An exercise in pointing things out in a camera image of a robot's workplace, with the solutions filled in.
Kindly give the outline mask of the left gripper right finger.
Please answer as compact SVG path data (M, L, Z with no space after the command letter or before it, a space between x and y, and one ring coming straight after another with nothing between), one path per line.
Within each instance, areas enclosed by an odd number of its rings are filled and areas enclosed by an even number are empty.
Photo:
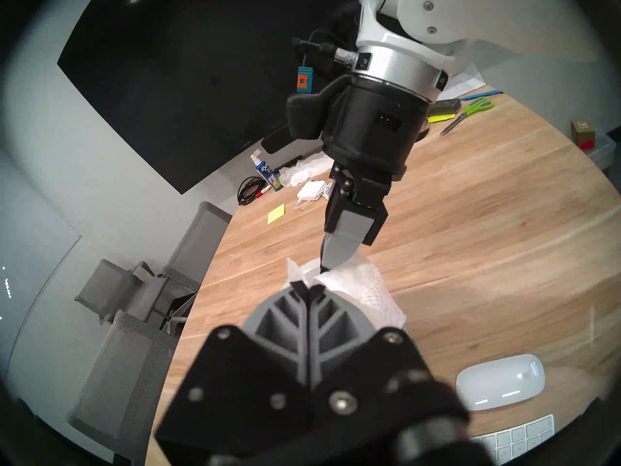
M433 376L412 339L322 284L309 288L309 374L309 452L433 449Z

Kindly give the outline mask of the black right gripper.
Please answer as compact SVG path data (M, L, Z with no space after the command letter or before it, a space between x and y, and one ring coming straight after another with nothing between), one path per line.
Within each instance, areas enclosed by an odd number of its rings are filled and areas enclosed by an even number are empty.
M341 165L400 181L430 107L430 102L390 84L347 77L343 91L330 103L321 135L323 151L337 163L330 172L320 272L344 264L361 245L373 244L387 219L389 184L349 178Z

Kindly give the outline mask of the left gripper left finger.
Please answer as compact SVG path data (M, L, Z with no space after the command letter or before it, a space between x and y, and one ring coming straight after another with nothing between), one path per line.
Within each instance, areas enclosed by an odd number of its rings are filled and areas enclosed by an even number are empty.
M210 332L155 433L170 465L237 465L307 432L316 289L292 282Z

